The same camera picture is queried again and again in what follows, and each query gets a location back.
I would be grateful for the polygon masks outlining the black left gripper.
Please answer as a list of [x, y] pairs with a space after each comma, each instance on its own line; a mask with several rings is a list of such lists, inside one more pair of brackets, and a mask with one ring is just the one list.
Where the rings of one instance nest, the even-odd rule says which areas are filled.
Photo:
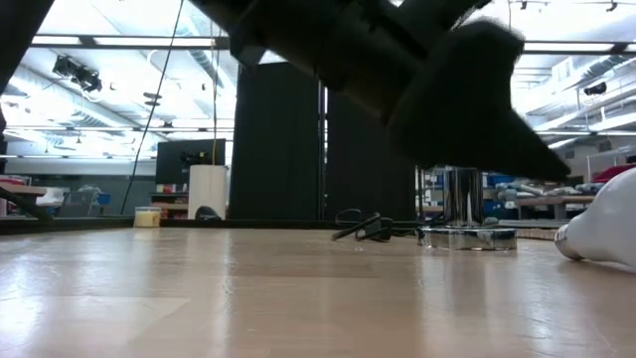
[[231, 0], [231, 9], [236, 58], [270, 50], [390, 119], [392, 147], [424, 168], [541, 180], [570, 173], [514, 111], [510, 79], [524, 41], [495, 23], [452, 31], [414, 78], [427, 48], [408, 22], [423, 22], [430, 0]]

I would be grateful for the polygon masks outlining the chrome lamp base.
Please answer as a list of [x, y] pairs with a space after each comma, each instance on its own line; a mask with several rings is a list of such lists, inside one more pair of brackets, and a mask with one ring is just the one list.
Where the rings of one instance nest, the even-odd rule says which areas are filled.
[[484, 207], [483, 174], [473, 168], [448, 167], [441, 223], [419, 229], [417, 244], [459, 251], [515, 250], [516, 230], [486, 225]]

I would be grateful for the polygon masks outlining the white lightbulb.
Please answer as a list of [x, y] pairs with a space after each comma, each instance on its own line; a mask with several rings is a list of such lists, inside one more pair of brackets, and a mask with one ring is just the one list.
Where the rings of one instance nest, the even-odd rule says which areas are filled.
[[608, 181], [582, 214], [558, 229], [555, 244], [574, 261], [636, 269], [636, 168]]

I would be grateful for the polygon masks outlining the black curtain panel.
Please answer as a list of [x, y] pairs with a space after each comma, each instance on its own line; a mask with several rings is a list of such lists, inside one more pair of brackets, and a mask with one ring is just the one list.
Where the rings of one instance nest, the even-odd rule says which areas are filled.
[[230, 218], [315, 221], [318, 155], [317, 82], [287, 63], [241, 72]]
[[348, 97], [330, 91], [326, 216], [346, 209], [396, 221], [415, 218], [414, 166], [392, 151], [385, 128]]

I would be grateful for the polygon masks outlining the wooden workbench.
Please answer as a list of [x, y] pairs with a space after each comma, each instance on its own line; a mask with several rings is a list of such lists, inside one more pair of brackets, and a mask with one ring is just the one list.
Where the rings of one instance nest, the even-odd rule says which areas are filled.
[[593, 196], [587, 195], [564, 195], [564, 196], [543, 196], [534, 198], [522, 198], [515, 201], [518, 207], [523, 206], [553, 206], [556, 220], [567, 218], [567, 204], [589, 204], [594, 200]]
[[0, 182], [0, 199], [8, 200], [24, 212], [41, 221], [51, 221], [51, 215], [37, 205], [37, 198], [43, 197], [46, 188], [14, 185]]

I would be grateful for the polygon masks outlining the red storage bin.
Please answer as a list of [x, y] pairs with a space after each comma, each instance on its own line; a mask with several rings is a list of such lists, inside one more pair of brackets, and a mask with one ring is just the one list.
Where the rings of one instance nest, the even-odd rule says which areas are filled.
[[601, 173], [598, 173], [593, 176], [592, 183], [602, 183], [605, 184], [609, 182], [614, 177], [620, 175], [623, 172], [629, 171], [633, 168], [636, 168], [636, 164], [624, 164], [624, 165], [616, 165], [612, 166]]

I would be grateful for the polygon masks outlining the white cylinder cup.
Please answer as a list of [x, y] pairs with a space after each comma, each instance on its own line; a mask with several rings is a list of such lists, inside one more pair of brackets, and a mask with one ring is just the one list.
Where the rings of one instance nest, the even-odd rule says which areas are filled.
[[221, 165], [190, 167], [188, 218], [194, 220], [197, 210], [210, 207], [226, 218], [228, 203], [228, 168]]

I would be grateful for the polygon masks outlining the black monitor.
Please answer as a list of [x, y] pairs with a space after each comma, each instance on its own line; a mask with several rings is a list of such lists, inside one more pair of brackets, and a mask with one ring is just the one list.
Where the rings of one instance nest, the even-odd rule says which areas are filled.
[[225, 139], [180, 140], [158, 144], [156, 184], [188, 184], [193, 165], [226, 164]]

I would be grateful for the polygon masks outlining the wooden shelf unit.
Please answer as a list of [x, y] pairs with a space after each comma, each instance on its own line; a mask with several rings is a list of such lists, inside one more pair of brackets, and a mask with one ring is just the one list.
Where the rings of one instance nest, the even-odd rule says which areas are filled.
[[150, 194], [150, 206], [159, 208], [162, 219], [186, 220], [189, 210], [187, 184], [157, 184]]

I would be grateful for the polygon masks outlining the yellow candle jar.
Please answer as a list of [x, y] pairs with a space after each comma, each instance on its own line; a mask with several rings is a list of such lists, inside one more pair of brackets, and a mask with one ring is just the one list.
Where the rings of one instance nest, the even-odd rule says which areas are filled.
[[136, 207], [134, 226], [136, 228], [158, 228], [162, 210], [158, 207]]

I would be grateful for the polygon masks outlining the black ceiling-mounted device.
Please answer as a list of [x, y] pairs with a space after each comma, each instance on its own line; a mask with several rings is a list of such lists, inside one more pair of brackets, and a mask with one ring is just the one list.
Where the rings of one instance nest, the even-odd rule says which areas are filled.
[[102, 90], [99, 72], [90, 70], [86, 66], [77, 64], [71, 57], [57, 56], [53, 73], [78, 85], [83, 91], [93, 92]]

